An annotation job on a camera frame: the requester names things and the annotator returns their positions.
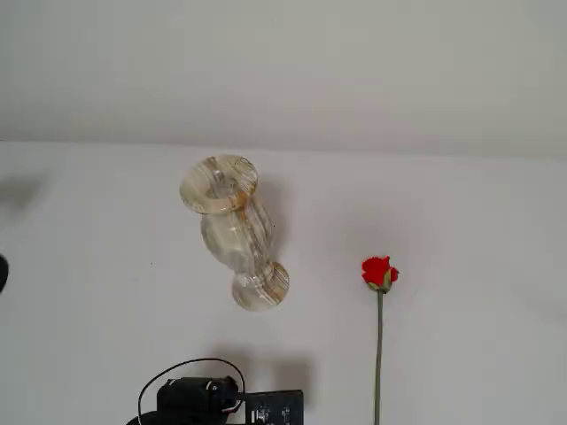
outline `wall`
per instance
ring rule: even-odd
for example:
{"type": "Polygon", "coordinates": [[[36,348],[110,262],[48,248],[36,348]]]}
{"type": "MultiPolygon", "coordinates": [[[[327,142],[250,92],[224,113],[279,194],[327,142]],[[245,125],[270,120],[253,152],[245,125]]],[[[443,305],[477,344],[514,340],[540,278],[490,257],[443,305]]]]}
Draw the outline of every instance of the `wall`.
{"type": "Polygon", "coordinates": [[[0,140],[567,158],[566,7],[3,0],[0,140]]]}
{"type": "Polygon", "coordinates": [[[5,423],[125,423],[154,373],[215,354],[250,390],[304,389],[306,424],[368,425],[377,305],[360,262],[384,253],[400,270],[384,423],[567,421],[566,165],[240,151],[291,276],[282,305],[250,314],[178,194],[211,153],[0,143],[5,423]]]}

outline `electronic device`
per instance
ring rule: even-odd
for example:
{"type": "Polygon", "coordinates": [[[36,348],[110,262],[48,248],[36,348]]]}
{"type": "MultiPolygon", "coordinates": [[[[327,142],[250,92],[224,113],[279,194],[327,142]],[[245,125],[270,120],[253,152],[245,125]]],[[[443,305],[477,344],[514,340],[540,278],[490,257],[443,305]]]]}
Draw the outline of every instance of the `electronic device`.
{"type": "Polygon", "coordinates": [[[243,403],[245,425],[303,425],[303,391],[246,393],[240,370],[215,358],[184,361],[154,376],[140,392],[138,415],[128,425],[224,425],[243,403]],[[179,366],[198,361],[219,361],[233,367],[241,388],[231,376],[170,379],[158,391],[157,410],[141,413],[142,396],[153,382],[179,366]]]}

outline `black cable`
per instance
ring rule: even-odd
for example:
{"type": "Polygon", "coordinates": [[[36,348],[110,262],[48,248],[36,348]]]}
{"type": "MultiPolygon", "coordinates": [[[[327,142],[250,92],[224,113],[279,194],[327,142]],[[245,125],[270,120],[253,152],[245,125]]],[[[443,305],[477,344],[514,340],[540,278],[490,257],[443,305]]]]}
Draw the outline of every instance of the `black cable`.
{"type": "MultiPolygon", "coordinates": [[[[156,380],[158,380],[161,376],[165,375],[168,372],[171,372],[174,369],[177,369],[178,367],[189,365],[190,363],[199,363],[201,361],[219,361],[221,363],[225,363],[225,364],[229,365],[230,367],[232,367],[234,370],[237,371],[238,375],[240,376],[240,381],[242,382],[242,391],[241,391],[242,394],[246,393],[246,383],[245,383],[245,378],[242,375],[242,372],[240,372],[240,369],[238,367],[236,367],[235,365],[233,365],[232,363],[230,363],[228,360],[218,359],[216,357],[204,357],[204,358],[201,358],[201,359],[185,360],[185,361],[182,361],[181,363],[177,363],[176,365],[168,367],[163,372],[158,373],[150,381],[148,381],[148,383],[146,383],[145,386],[142,388],[142,390],[140,391],[140,395],[138,396],[138,425],[142,425],[142,397],[144,396],[144,393],[148,389],[148,387],[150,385],[152,385],[156,380]]],[[[242,401],[243,400],[240,400],[238,402],[237,406],[234,408],[232,413],[234,413],[238,410],[240,405],[242,405],[242,401]]]]}

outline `flower stem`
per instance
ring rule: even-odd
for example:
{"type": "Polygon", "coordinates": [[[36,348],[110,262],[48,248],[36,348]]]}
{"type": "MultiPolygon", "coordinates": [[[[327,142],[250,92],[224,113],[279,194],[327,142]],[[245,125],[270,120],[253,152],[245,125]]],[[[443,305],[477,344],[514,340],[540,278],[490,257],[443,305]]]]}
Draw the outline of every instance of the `flower stem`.
{"type": "Polygon", "coordinates": [[[380,425],[380,368],[382,366],[382,297],[381,290],[378,291],[378,342],[376,352],[376,382],[374,387],[374,425],[380,425]]]}

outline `red rose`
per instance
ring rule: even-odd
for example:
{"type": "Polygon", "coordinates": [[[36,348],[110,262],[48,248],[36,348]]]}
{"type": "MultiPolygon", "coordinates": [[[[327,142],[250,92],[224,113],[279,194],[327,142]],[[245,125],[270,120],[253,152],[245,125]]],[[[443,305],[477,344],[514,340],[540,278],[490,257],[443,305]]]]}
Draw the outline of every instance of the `red rose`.
{"type": "Polygon", "coordinates": [[[390,266],[390,257],[373,257],[362,263],[362,278],[373,290],[389,290],[399,272],[390,266]]]}

